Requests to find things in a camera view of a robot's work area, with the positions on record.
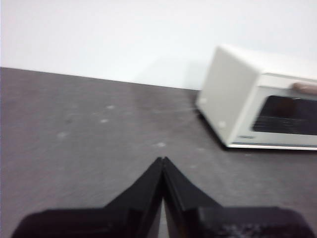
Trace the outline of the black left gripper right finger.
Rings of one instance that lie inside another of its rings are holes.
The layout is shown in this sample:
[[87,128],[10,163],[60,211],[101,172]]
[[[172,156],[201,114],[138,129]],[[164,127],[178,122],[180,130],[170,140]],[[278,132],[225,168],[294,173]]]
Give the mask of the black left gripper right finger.
[[279,207],[225,207],[216,202],[165,157],[164,205],[174,238],[313,238],[304,217]]

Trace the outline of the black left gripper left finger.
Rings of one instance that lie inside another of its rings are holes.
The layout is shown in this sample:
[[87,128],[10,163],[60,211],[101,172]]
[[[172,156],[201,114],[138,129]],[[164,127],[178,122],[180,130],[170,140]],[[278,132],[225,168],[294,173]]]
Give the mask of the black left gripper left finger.
[[158,236],[163,159],[157,158],[104,207],[49,209],[27,215],[14,238],[151,238]]

